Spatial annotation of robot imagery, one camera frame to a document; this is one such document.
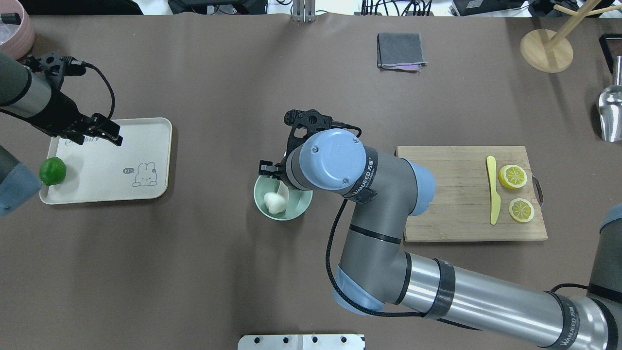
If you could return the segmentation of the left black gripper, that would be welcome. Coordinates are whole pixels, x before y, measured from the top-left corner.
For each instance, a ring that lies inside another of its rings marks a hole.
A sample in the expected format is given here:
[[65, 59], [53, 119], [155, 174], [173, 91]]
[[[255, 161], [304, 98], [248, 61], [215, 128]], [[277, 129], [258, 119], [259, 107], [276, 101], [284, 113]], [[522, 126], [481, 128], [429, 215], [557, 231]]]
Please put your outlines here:
[[51, 94], [44, 109], [31, 117], [31, 125], [50, 137], [101, 138], [115, 146], [122, 146], [123, 142], [118, 124], [100, 113], [87, 117], [62, 92]]

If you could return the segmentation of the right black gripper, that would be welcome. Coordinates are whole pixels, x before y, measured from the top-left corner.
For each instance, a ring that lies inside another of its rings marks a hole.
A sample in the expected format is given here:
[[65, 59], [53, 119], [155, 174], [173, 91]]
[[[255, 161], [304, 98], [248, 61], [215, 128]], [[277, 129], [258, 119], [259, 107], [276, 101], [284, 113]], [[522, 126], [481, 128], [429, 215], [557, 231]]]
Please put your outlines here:
[[273, 162], [260, 160], [259, 161], [259, 175], [275, 177], [278, 176], [280, 181], [290, 181], [291, 171], [291, 155], [285, 155], [283, 159], [274, 166]]

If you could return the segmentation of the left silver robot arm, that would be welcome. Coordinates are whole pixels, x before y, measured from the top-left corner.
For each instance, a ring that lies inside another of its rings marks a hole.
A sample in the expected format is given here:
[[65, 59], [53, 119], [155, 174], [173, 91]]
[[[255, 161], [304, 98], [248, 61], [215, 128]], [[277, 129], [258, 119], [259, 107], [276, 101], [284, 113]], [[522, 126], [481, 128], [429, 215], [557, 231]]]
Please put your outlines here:
[[[87, 69], [101, 73], [89, 62], [53, 52], [41, 58], [29, 55], [24, 63], [2, 53], [2, 115], [27, 123], [52, 138], [65, 138], [76, 144], [83, 144], [87, 137], [101, 138], [121, 146], [120, 126], [112, 120], [115, 97], [111, 97], [107, 115], [94, 113], [88, 116], [61, 91], [65, 77], [79, 77]], [[38, 176], [6, 148], [1, 149], [0, 179], [2, 216], [14, 212], [42, 187]]]

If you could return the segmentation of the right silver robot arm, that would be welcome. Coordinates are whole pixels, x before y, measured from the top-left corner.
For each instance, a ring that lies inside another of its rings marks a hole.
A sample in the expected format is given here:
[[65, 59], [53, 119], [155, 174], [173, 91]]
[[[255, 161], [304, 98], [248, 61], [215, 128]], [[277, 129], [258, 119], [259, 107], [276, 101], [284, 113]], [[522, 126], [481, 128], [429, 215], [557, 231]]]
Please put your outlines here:
[[409, 216], [431, 203], [432, 173], [366, 146], [349, 131], [320, 131], [261, 161], [260, 175], [289, 188], [330, 191], [355, 203], [336, 273], [336, 301], [363, 315], [422, 317], [502, 333], [545, 350], [621, 348], [621, 206], [600, 228], [586, 296], [540, 292], [400, 248]]

